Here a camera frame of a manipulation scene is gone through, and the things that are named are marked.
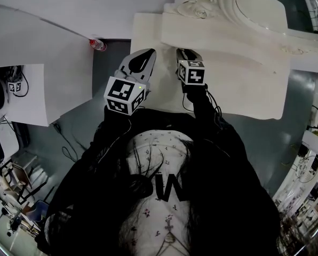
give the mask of person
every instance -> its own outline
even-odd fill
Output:
[[[38,248],[50,255],[317,253],[287,226],[206,86],[185,86],[194,115],[105,108],[63,179]]]

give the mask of long black hair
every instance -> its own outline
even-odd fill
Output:
[[[153,192],[152,179],[162,166],[131,174],[126,140],[110,148],[103,167],[91,179],[73,187],[77,201],[49,225],[52,255],[136,255],[129,221],[139,204]],[[280,217],[248,160],[232,157],[205,139],[182,141],[186,158],[178,173],[189,200],[186,236],[189,255],[244,254],[294,255],[308,239]],[[61,219],[66,219],[60,226]],[[300,255],[316,255],[307,245]]]

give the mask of plastic bottle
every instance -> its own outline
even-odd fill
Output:
[[[98,51],[104,51],[107,48],[107,45],[104,42],[97,39],[89,40],[89,43],[93,49],[96,49]]]

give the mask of black and white marker cube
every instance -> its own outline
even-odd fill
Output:
[[[110,77],[104,98],[109,110],[132,115],[145,100],[146,86],[125,79]]]
[[[204,85],[203,61],[178,61],[178,76],[187,85]]]
[[[17,93],[21,90],[21,82],[10,83],[8,82],[10,92]]]

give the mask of gray floor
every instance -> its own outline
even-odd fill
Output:
[[[286,7],[290,28],[308,31],[310,19],[296,12],[307,11],[304,0],[280,0]],[[83,150],[75,142],[89,146],[96,127],[104,118],[103,94],[109,76],[113,75],[121,60],[130,52],[130,42],[110,42],[106,52],[95,52],[93,66],[93,99],[63,115],[59,124],[64,135],[72,142],[80,156]],[[289,168],[281,163],[294,160],[296,152],[290,145],[300,145],[313,102],[315,74],[292,71],[283,116],[280,120],[260,121],[239,115],[224,115],[240,134],[248,158],[262,185],[271,196],[286,176]],[[42,198],[53,186],[60,183],[73,162],[61,151],[65,140],[52,126],[29,126],[31,144],[28,151],[38,155],[47,173],[51,175],[47,188],[38,195]]]

